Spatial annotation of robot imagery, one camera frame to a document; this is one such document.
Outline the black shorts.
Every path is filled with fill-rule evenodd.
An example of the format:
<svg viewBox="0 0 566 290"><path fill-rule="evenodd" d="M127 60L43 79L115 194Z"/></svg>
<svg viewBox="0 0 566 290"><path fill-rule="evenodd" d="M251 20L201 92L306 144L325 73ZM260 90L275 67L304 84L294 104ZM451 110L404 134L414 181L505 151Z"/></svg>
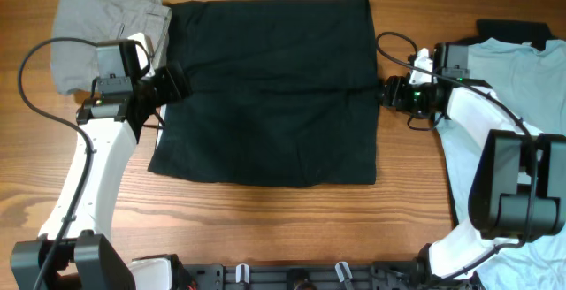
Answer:
<svg viewBox="0 0 566 290"><path fill-rule="evenodd" d="M177 3L169 35L191 93L166 107L151 172L260 187L375 182L370 0Z"/></svg>

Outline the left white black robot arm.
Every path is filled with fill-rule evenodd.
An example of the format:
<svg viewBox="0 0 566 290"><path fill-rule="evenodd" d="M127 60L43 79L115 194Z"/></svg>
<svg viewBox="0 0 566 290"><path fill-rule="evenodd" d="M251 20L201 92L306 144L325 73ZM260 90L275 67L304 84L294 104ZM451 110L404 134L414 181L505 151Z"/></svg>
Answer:
<svg viewBox="0 0 566 290"><path fill-rule="evenodd" d="M144 34L95 43L99 73L73 122L76 150L57 204L35 240L15 244L20 289L193 289L176 255L125 263L111 225L126 165L157 108L190 96L177 63L154 68Z"/></svg>

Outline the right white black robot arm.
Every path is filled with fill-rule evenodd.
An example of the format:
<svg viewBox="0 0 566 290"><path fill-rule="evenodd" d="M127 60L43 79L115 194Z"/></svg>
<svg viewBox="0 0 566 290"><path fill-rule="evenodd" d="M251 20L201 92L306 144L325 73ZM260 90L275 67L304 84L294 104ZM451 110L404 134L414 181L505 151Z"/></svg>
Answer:
<svg viewBox="0 0 566 290"><path fill-rule="evenodd" d="M529 126L487 82L474 79L469 49L439 44L416 50L405 76L391 76L379 95L410 118L447 119L481 148L468 197L468 217L447 237L425 246L414 285L469 279L506 248L521 248L565 226L565 138Z"/></svg>

